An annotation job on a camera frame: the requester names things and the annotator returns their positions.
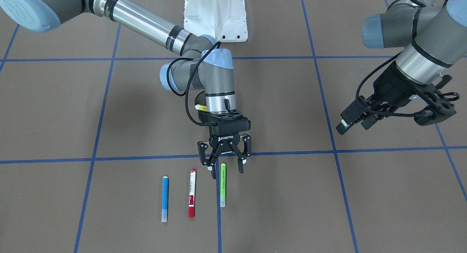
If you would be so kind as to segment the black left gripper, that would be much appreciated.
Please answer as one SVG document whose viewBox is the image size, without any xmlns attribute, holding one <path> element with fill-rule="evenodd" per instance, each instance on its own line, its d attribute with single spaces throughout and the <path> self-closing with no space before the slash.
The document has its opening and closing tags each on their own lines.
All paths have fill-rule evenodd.
<svg viewBox="0 0 467 253">
<path fill-rule="evenodd" d="M 374 93 L 367 98 L 369 105 L 365 98 L 357 98 L 340 114 L 342 120 L 336 127 L 337 132 L 343 135 L 363 120 L 365 129 L 371 128 L 379 120 L 410 103 L 410 97 L 415 94 L 414 85 L 393 61 L 374 81 Z M 383 114 L 369 114 L 367 107 Z"/>
</svg>

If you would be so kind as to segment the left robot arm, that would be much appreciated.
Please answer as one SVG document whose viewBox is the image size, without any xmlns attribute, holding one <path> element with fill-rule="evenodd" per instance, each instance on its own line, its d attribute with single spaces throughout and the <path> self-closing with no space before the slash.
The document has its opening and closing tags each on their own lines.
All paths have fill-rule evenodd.
<svg viewBox="0 0 467 253">
<path fill-rule="evenodd" d="M 373 83 L 374 93 L 360 95 L 341 113 L 336 127 L 343 135 L 360 123 L 369 129 L 385 117 L 412 117 L 420 126 L 456 114 L 458 93 L 442 93 L 451 81 L 445 72 L 466 54 L 466 0 L 395 0 L 386 12 L 368 17 L 362 28 L 367 48 L 403 50 L 382 64 L 386 69 Z"/>
</svg>

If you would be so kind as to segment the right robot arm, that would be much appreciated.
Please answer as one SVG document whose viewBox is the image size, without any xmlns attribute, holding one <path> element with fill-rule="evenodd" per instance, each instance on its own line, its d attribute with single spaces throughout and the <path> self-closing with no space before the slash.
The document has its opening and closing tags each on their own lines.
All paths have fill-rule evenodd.
<svg viewBox="0 0 467 253">
<path fill-rule="evenodd" d="M 251 121 L 237 109 L 230 50 L 210 35 L 195 35 L 133 0 L 1 0 L 1 8 L 27 30 L 45 33 L 90 13 L 106 18 L 178 55 L 162 66 L 160 82 L 185 101 L 195 125 L 209 139 L 197 143 L 200 163 L 212 171 L 222 154 L 234 154 L 239 173 L 252 155 Z"/>
</svg>

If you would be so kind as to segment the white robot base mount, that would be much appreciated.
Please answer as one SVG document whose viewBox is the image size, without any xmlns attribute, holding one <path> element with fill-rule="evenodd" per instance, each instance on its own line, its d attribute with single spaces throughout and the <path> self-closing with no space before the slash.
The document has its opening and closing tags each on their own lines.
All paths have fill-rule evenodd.
<svg viewBox="0 0 467 253">
<path fill-rule="evenodd" d="M 221 42 L 248 40 L 245 0 L 185 0 L 184 28 Z"/>
</svg>

